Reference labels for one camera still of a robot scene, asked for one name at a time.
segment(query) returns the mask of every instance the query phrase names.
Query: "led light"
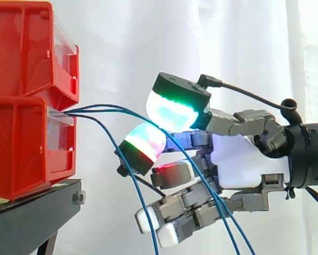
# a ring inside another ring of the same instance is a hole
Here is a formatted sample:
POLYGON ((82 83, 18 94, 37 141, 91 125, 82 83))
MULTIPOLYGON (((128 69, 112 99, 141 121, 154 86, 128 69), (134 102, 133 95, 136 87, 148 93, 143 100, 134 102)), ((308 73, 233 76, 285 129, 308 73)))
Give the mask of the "led light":
POLYGON ((150 123, 143 123, 133 129, 125 140, 155 162, 166 146, 166 136, 150 123))
POLYGON ((199 115, 192 107, 170 101, 153 91, 147 99, 146 109, 152 121, 170 132, 188 130, 199 115))

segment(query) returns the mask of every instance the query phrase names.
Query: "plastic container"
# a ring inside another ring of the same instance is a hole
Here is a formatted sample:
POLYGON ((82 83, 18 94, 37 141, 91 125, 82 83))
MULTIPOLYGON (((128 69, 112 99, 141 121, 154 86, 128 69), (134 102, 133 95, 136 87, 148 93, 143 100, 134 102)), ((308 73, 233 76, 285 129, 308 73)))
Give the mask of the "plastic container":
POLYGON ((75 174, 76 121, 37 97, 0 98, 0 198, 15 200, 75 174))
POLYGON ((39 96, 59 111, 79 101, 79 50, 47 2, 0 2, 0 97, 39 96))

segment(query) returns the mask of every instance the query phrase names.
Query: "white backdrop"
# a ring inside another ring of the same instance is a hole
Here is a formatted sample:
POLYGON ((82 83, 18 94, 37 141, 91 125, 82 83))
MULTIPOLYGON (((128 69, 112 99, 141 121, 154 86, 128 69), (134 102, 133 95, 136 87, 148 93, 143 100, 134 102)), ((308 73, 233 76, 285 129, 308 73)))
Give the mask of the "white backdrop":
MULTIPOLYGON (((145 114, 145 101, 160 71, 196 81, 214 75, 275 102, 294 97, 305 114, 303 59, 297 2, 285 0, 53 0, 55 13, 81 50, 80 105, 120 104, 145 114)), ((213 90, 212 107, 234 112, 265 108, 244 96, 213 90)), ((140 122, 104 114, 115 139, 140 122)), ((87 203, 59 232, 55 254, 153 254, 150 235, 141 235, 140 208, 131 180, 103 131, 79 120, 78 169, 87 203)), ((160 162, 178 155, 163 155, 160 162)), ((146 202, 158 197, 142 189, 146 202)), ((311 254, 302 193, 284 200, 270 195, 270 212, 235 213, 257 254, 311 254)), ((242 254, 249 254, 239 238, 242 254)), ((222 222, 195 233, 160 254, 234 254, 222 222)))

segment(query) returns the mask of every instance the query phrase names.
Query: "black stand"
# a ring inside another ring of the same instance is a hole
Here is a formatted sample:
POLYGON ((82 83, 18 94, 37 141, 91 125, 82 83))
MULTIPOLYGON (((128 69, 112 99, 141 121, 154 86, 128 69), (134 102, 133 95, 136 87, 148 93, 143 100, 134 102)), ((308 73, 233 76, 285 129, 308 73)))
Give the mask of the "black stand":
POLYGON ((52 255, 57 231, 80 211, 81 180, 0 205, 0 255, 52 255))

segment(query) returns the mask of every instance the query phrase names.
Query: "blue wire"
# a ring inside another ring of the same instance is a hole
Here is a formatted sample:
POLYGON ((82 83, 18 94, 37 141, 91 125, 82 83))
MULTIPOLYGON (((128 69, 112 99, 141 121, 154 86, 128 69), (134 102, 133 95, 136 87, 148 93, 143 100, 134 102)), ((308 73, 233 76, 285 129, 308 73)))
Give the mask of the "blue wire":
MULTIPOLYGON (((104 112, 115 112, 115 110, 105 110, 104 112)), ((127 159, 125 158, 124 154, 122 153, 122 151, 120 150, 119 146, 117 145, 117 143, 115 142, 113 136, 111 135, 111 133, 109 132, 109 130, 106 128, 106 126, 104 126, 98 119, 94 118, 94 117, 91 117, 91 116, 86 116, 86 115, 80 115, 80 114, 68 114, 70 116, 74 116, 74 117, 81 117, 81 118, 87 118, 87 119, 90 119, 90 120, 93 120, 95 121, 97 124, 100 125, 101 128, 103 128, 105 130, 105 132, 107 133, 108 137, 110 138, 112 144, 114 145, 115 149, 117 150, 118 154, 120 155, 121 159, 123 160, 123 162, 125 163, 126 165, 126 168, 127 170, 129 171, 129 174, 134 182, 134 185, 135 185, 135 188, 136 188, 136 191, 139 195, 139 198, 140 198, 140 201, 141 201, 141 205, 142 205, 142 208, 147 216, 147 219, 148 219, 148 222, 149 222, 149 226, 150 226, 150 231, 151 231, 151 234, 152 234, 152 239, 153 239, 153 244, 154 244, 154 250, 155 250, 155 255, 159 255, 159 248, 158 248, 158 242, 157 242, 157 239, 156 239, 156 236, 155 236, 155 230, 154 230, 154 227, 153 227, 153 223, 152 223, 152 220, 150 218, 150 215, 149 215, 149 212, 148 212, 148 209, 147 209, 147 206, 146 206, 146 203, 144 201, 144 198, 143 198, 143 195, 142 195, 142 192, 141 192, 141 189, 139 187, 139 184, 137 183, 136 181, 136 178, 135 178, 135 175, 131 169, 131 166, 129 165, 127 159)))
POLYGON ((215 193, 211 186, 208 184, 208 182, 206 181, 206 179, 204 178, 203 174, 201 173, 201 171, 199 170, 199 168, 197 167, 197 165, 195 164, 195 162, 190 158, 190 156, 188 155, 188 153, 184 150, 184 148, 181 147, 181 145, 175 140, 174 137, 172 137, 166 130, 160 128, 159 125, 157 125, 156 123, 154 123, 153 121, 141 116, 140 114, 130 110, 130 109, 127 109, 125 107, 122 107, 122 106, 118 106, 118 105, 113 105, 113 104, 96 104, 96 105, 89 105, 89 106, 85 106, 85 107, 81 107, 81 108, 77 108, 77 109, 73 109, 73 110, 69 110, 65 113, 70 113, 70 112, 85 112, 85 113, 96 113, 96 112, 105 112, 106 110, 86 110, 86 109, 89 109, 89 108, 97 108, 97 107, 113 107, 113 108, 116 108, 116 109, 120 109, 120 110, 123 110, 123 111, 119 111, 119 110, 115 110, 116 112, 122 112, 122 113, 125 113, 125 114, 130 114, 130 115, 133 115, 135 117, 138 117, 146 122, 149 122, 151 123, 153 126, 157 127, 159 130, 161 130, 166 136, 168 136, 173 142, 174 144, 181 150, 181 152, 186 156, 186 158, 191 162, 193 168, 197 171, 197 173, 199 174, 199 177, 201 178, 202 182, 204 183, 204 185, 206 186, 206 188, 208 189, 208 191, 210 192, 210 194, 212 195, 213 199, 214 199, 214 202, 217 206, 217 209, 219 210, 219 214, 222 218, 222 220, 224 221, 224 224, 225 224, 225 227, 228 231, 228 234, 232 240, 232 243, 233 243, 233 246, 237 252, 237 254, 240 254, 239 253, 239 248, 235 242, 235 239, 233 237, 233 234, 228 226, 228 223, 227 223, 227 220, 224 216, 224 213, 222 212, 222 209, 221 207, 219 206, 218 202, 220 201, 220 203, 222 204, 222 206, 225 208, 226 210, 226 213, 229 215, 229 217, 232 219, 232 221, 234 222, 235 226, 238 228, 241 236, 243 237, 243 239, 245 240, 245 243, 247 244, 250 252, 252 253, 252 255, 255 255, 255 252, 254 252, 254 249, 252 247, 252 245, 250 244, 250 241, 248 240, 247 236, 245 235, 243 229, 240 227, 239 223, 237 222, 237 220, 234 218, 234 216, 232 215, 232 213, 230 212, 230 210, 228 209, 226 203, 224 202, 224 200, 217 194, 215 193))

